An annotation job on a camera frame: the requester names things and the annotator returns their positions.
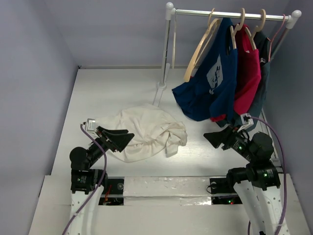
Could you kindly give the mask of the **white t shirt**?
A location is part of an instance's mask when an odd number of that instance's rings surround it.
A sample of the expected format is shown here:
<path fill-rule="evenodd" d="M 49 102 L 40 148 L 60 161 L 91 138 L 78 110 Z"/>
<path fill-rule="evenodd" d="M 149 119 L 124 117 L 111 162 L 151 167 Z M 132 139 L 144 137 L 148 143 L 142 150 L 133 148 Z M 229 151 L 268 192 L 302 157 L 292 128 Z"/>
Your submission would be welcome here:
<path fill-rule="evenodd" d="M 151 104 L 131 107 L 116 115 L 98 117 L 96 123 L 109 130 L 127 129 L 134 137 L 122 152 L 113 156 L 132 163 L 150 158 L 162 150 L 166 157 L 187 144 L 186 127 L 169 113 Z"/>

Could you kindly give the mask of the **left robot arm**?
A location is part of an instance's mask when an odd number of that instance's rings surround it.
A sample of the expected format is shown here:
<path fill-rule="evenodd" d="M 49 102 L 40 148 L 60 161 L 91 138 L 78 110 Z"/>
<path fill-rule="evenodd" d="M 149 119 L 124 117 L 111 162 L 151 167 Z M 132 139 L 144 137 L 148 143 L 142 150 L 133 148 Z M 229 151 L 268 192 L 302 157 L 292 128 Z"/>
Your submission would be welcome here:
<path fill-rule="evenodd" d="M 108 189 L 106 152 L 122 152 L 134 134 L 128 130 L 108 130 L 101 126 L 83 133 L 91 140 L 87 149 L 71 150 L 71 210 L 70 218 L 62 234 L 90 235 L 93 232 L 97 207 L 102 193 Z"/>

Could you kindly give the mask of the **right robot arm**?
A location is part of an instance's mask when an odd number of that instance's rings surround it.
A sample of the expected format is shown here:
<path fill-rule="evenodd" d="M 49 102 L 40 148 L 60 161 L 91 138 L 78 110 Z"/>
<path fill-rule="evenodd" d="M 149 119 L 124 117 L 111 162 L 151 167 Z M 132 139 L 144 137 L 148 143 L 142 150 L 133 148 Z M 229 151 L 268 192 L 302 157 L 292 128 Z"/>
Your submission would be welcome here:
<path fill-rule="evenodd" d="M 248 161 L 232 168 L 224 178 L 211 178 L 210 194 L 236 193 L 249 218 L 248 234 L 288 235 L 285 215 L 287 186 L 271 161 L 272 138 L 262 132 L 250 137 L 246 130 L 228 126 L 203 135 L 214 148 L 233 150 Z"/>

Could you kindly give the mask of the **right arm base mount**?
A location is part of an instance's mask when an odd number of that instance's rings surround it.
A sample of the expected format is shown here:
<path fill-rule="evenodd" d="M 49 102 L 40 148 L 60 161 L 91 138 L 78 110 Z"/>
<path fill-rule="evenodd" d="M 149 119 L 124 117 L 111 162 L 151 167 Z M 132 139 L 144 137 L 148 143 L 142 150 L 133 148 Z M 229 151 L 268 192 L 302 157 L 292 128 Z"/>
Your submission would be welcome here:
<path fill-rule="evenodd" d="M 230 188 L 226 178 L 210 178 L 206 191 L 211 195 L 213 205 L 242 204 L 233 188 Z"/>

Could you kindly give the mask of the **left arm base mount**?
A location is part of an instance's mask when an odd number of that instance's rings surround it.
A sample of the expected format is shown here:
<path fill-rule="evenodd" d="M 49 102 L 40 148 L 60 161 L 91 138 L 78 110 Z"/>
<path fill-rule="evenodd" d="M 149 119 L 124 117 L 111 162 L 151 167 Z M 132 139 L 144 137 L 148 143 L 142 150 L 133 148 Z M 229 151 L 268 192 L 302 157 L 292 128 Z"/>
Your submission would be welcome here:
<path fill-rule="evenodd" d="M 109 178 L 99 199 L 100 206 L 124 205 L 124 178 Z"/>

